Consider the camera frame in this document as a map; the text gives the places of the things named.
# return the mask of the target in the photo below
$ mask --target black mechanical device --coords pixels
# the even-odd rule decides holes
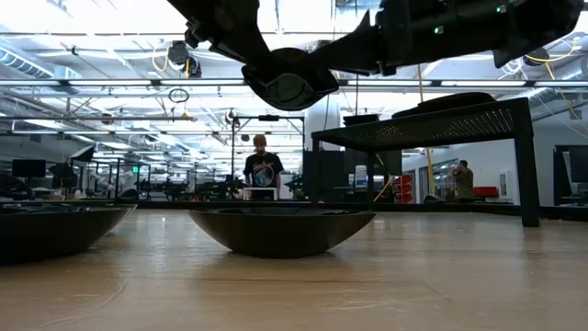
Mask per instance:
[[[259,0],[168,0],[186,19],[186,42],[245,64],[247,84],[269,105],[308,108],[339,87],[330,69],[396,73],[404,65],[492,51],[501,67],[573,31],[583,0],[381,0],[352,33],[312,53],[270,51],[257,26]]]

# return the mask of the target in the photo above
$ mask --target white wall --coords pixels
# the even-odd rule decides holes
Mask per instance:
[[[574,127],[577,131],[588,136],[582,126]],[[553,206],[553,149],[556,145],[588,144],[588,138],[565,127],[554,120],[542,120],[534,123],[535,132],[535,160],[537,165],[537,186],[541,206]],[[465,143],[451,146],[447,150],[435,150],[433,163],[445,162],[452,159],[465,159],[474,173],[474,186],[500,187],[500,173],[504,170],[516,170],[515,143],[504,140],[486,143]],[[417,187],[417,201],[419,197],[418,168],[427,166],[426,156],[418,155],[405,158],[402,161],[402,171],[417,169],[415,186]]]
[[[469,168],[474,173],[475,187],[500,187],[500,173],[505,170],[516,169],[515,142],[503,140],[484,143],[463,143],[450,146],[448,149],[435,149],[432,155],[433,164],[459,159],[467,160]],[[416,169],[417,202],[422,203],[423,197],[419,197],[418,169],[427,166],[425,155],[416,155],[402,160],[402,171]]]
[[[584,128],[576,128],[585,135]],[[563,124],[535,124],[535,160],[537,162],[537,184],[541,206],[553,206],[553,149],[556,145],[588,144],[588,139],[570,130]]]

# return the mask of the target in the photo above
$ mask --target black bowl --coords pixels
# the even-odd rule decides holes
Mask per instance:
[[[271,258],[323,253],[357,233],[375,216],[362,211],[271,207],[188,214],[202,230],[233,252]]]
[[[0,264],[63,257],[85,251],[131,208],[4,206],[0,208]]]

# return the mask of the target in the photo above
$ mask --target black table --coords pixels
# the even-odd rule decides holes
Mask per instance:
[[[312,134],[312,150],[315,153],[314,162],[320,160],[321,142],[367,153],[367,205],[371,209],[374,199],[375,153],[503,139],[514,139],[523,225],[539,226],[533,124],[527,98],[317,131]],[[318,169],[318,165],[312,167],[312,177],[320,177]],[[313,185],[311,191],[311,201],[314,204],[319,202],[317,185]]]

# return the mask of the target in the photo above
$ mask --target graphic t-shirt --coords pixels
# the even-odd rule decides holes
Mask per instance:
[[[254,188],[275,188],[276,177],[284,170],[282,162],[275,154],[266,153],[265,155],[253,154],[247,157],[245,162],[246,176],[252,175]]]

